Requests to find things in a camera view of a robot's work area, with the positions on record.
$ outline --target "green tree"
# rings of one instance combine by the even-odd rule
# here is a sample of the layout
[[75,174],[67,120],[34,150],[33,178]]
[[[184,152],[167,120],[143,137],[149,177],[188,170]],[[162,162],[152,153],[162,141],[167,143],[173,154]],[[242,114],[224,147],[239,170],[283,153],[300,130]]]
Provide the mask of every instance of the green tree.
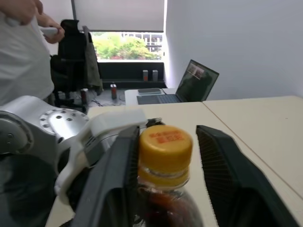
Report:
[[101,36],[101,35],[103,35],[105,32],[94,32],[94,36]]
[[142,39],[122,37],[117,33],[93,36],[94,46],[101,59],[157,60],[159,55],[149,52]]

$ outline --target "brown liquid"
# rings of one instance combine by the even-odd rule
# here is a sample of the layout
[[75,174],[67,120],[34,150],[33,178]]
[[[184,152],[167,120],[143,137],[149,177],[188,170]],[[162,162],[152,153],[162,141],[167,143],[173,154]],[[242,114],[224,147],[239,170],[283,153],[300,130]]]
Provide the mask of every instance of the brown liquid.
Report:
[[196,206],[187,195],[179,197],[165,193],[140,192],[139,216],[146,227],[201,227]]

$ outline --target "small bottle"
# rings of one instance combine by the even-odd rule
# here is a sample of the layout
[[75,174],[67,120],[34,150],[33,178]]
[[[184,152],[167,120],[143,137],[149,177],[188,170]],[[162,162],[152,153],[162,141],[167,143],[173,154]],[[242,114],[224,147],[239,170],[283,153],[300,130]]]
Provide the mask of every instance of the small bottle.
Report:
[[112,99],[116,99],[117,98],[117,86],[114,82],[110,85],[110,90],[112,93]]
[[87,88],[83,88],[80,90],[81,94],[81,101],[83,105],[86,105],[89,103],[89,90]]
[[153,81],[158,81],[158,70],[153,70],[152,71],[152,80]]
[[202,227],[200,212],[184,189],[192,139],[167,125],[147,128],[139,140],[138,211],[134,227]]
[[143,81],[148,81],[148,70],[143,70]]

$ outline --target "yellow bottle cap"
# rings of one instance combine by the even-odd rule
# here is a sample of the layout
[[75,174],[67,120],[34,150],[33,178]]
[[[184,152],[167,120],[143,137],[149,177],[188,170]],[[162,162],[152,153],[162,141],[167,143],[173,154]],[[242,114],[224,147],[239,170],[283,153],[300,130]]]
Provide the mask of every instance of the yellow bottle cap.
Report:
[[139,176],[158,186],[177,186],[188,179],[193,142],[176,127],[155,125],[139,140]]

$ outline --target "beige table surface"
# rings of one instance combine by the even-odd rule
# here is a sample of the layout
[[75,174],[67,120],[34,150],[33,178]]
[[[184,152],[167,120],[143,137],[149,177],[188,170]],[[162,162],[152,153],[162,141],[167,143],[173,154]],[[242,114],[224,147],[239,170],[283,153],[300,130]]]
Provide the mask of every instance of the beige table surface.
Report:
[[[195,134],[196,125],[206,125],[220,129],[234,137],[242,152],[266,174],[267,178],[289,208],[292,215],[297,219],[298,223],[303,226],[303,200],[203,103],[94,107],[89,110],[89,117],[93,117],[104,112],[125,111],[138,108],[144,110],[147,118],[162,117],[166,124],[180,127],[190,133],[194,138],[194,147],[190,166],[191,178],[187,183],[186,188],[195,198],[206,227],[216,227],[217,223],[205,187],[198,142]],[[56,201],[46,226],[58,227],[58,223],[69,220],[72,213],[68,209],[68,207],[63,206],[59,201]]]

